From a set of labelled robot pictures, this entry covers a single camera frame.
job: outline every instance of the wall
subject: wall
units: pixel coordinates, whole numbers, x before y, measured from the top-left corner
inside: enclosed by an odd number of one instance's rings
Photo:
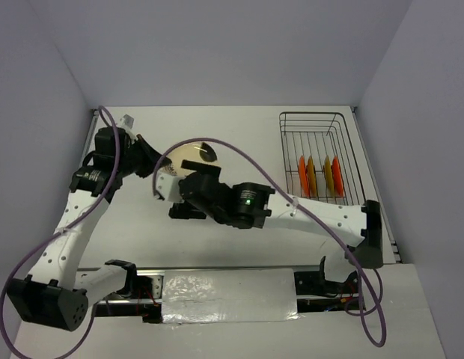
[[[411,0],[31,0],[91,105],[357,105]]]
[[[26,1],[0,1],[0,289],[50,235],[88,129],[88,107]],[[19,317],[7,306],[15,337]],[[9,351],[0,337],[0,358]]]
[[[404,258],[464,358],[464,0],[414,0],[358,112]]]

